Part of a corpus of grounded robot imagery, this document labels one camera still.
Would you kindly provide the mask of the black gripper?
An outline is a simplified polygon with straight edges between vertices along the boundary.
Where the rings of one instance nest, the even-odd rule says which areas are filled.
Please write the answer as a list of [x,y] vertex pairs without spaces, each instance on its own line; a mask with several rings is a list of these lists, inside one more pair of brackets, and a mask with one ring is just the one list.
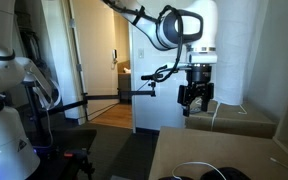
[[211,70],[209,65],[192,65],[185,69],[187,85],[179,86],[177,99],[183,105],[183,116],[190,116],[190,105],[196,97],[202,99],[201,111],[207,112],[214,94],[214,84],[210,82]]

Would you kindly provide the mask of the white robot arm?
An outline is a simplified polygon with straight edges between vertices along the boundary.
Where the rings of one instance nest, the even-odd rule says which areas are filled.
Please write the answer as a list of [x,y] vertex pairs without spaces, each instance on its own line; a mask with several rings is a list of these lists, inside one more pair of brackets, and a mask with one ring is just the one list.
[[[178,103],[189,114],[191,102],[200,97],[206,110],[213,98],[211,65],[217,61],[215,36],[217,5],[214,0],[195,0],[185,9],[167,5],[156,18],[151,17],[136,0],[101,0],[143,32],[152,45],[160,50],[187,48],[186,63],[162,66],[152,75],[163,82],[178,70],[187,72],[187,84],[179,88]],[[30,78],[51,93],[51,87],[39,69],[28,58],[18,57],[12,48],[12,27],[15,0],[0,0],[0,92]],[[25,180],[40,165],[22,126],[19,113],[0,101],[0,180]]]

